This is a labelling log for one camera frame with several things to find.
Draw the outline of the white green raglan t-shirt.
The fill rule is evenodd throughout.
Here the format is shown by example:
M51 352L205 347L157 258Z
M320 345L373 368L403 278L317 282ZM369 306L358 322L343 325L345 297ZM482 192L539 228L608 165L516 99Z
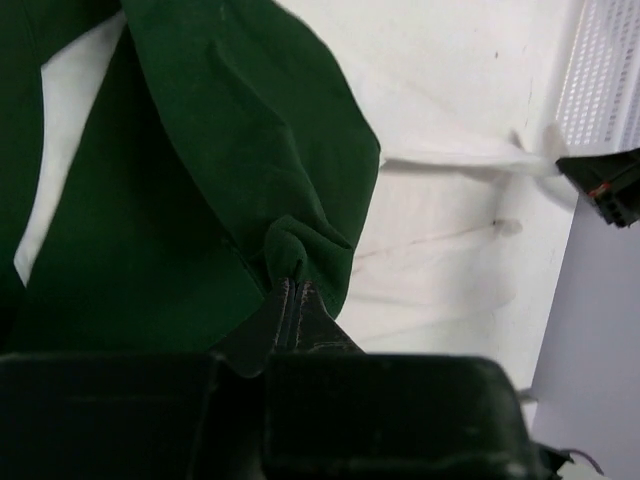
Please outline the white green raglan t-shirt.
M202 351L284 279L375 350L544 321L573 10L3 2L2 350Z

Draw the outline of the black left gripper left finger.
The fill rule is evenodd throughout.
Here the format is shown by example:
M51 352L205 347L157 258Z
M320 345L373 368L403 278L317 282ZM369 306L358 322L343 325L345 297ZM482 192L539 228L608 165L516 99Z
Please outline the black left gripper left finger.
M200 353L1 359L5 479L260 479L260 376L298 292L281 282Z

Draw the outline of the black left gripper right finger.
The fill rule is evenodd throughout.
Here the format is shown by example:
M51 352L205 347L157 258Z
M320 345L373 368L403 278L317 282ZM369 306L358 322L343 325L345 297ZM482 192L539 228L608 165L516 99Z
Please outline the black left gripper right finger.
M298 286L267 364L271 479L539 479L516 390L477 356L366 354Z

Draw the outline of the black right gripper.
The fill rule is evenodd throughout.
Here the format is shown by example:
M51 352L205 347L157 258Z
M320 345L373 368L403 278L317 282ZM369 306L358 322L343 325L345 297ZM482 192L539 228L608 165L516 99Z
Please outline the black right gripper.
M625 228L639 221L638 148L606 155L562 157L556 167L608 225Z

